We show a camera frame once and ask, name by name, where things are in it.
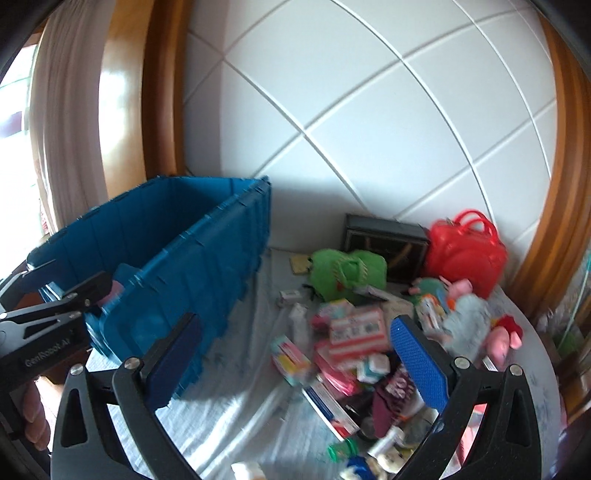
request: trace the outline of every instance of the small box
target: small box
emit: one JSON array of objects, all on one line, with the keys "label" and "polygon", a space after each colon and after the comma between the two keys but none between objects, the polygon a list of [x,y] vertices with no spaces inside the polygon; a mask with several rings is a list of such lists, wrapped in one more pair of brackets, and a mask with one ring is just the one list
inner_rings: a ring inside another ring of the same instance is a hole
[{"label": "small box", "polygon": [[368,250],[384,257],[389,282],[410,283],[419,277],[429,244],[418,224],[349,214],[345,219],[342,250]]},{"label": "small box", "polygon": [[311,371],[311,362],[286,336],[273,340],[271,356],[277,370],[290,385],[302,384]]},{"label": "small box", "polygon": [[304,297],[299,290],[281,290],[277,304],[283,308],[288,305],[295,305],[303,300]]},{"label": "small box", "polygon": [[391,349],[379,307],[357,309],[352,315],[330,322],[330,356],[340,361]]},{"label": "small box", "polygon": [[359,431],[357,424],[320,381],[315,381],[309,387],[304,388],[302,392],[316,413],[339,440],[343,441]]}]

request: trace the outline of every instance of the finger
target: finger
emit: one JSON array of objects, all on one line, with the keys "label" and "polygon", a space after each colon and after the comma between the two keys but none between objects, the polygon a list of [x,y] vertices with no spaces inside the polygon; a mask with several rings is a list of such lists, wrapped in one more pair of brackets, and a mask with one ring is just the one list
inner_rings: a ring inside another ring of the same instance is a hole
[{"label": "finger", "polygon": [[49,423],[46,420],[45,430],[43,430],[43,433],[39,437],[39,440],[37,440],[37,442],[35,444],[35,448],[39,451],[45,450],[47,448],[47,446],[49,445],[50,439],[51,439],[51,427],[49,426]]},{"label": "finger", "polygon": [[32,423],[42,409],[41,395],[34,382],[29,383],[29,387],[22,399],[22,416],[29,423]]},{"label": "finger", "polygon": [[25,427],[25,437],[31,443],[37,443],[45,431],[47,421],[45,415],[37,415],[37,418],[33,422],[27,424]]}]

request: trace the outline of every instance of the white cloth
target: white cloth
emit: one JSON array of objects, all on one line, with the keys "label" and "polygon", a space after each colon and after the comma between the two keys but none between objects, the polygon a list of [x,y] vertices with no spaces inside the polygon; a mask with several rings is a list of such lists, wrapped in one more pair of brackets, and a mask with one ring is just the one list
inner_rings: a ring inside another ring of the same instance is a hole
[{"label": "white cloth", "polygon": [[[183,397],[157,411],[166,432],[204,480],[232,480],[234,462],[258,462],[269,479],[337,478],[343,464],[331,463],[326,448],[337,439],[304,399],[273,368],[271,340],[288,333],[288,311],[275,305],[280,290],[301,288],[306,277],[292,275],[289,253],[264,255],[261,269],[229,320],[226,334],[204,359],[200,381]],[[524,328],[524,346],[509,357],[520,363],[530,382],[543,447],[544,476],[556,455],[560,403],[550,360],[533,328],[497,288],[491,313],[507,312]],[[93,352],[91,371],[116,368]],[[131,465],[150,476],[118,407],[111,408],[115,428]]]},{"label": "white cloth", "polygon": [[37,50],[25,121],[50,233],[108,200],[98,96],[110,3],[66,1],[47,20]]}]

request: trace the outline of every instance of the blue gripper pad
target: blue gripper pad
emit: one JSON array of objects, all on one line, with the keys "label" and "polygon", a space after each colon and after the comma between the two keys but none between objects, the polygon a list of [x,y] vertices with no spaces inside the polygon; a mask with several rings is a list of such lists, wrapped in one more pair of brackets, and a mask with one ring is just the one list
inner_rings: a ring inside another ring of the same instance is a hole
[{"label": "blue gripper pad", "polygon": [[390,341],[425,403],[441,413],[447,402],[447,378],[400,317],[390,326]]}]

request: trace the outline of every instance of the blue plastic crate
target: blue plastic crate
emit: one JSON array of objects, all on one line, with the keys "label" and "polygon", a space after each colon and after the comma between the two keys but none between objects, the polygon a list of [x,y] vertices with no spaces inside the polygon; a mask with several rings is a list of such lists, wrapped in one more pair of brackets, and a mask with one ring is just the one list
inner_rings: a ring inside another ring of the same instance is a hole
[{"label": "blue plastic crate", "polygon": [[196,313],[202,338],[183,391],[261,264],[270,208],[267,178],[158,177],[63,228],[27,262],[57,261],[59,273],[41,292],[46,300],[101,270],[124,285],[104,312],[86,315],[94,347],[116,361],[143,355],[183,313]]}]

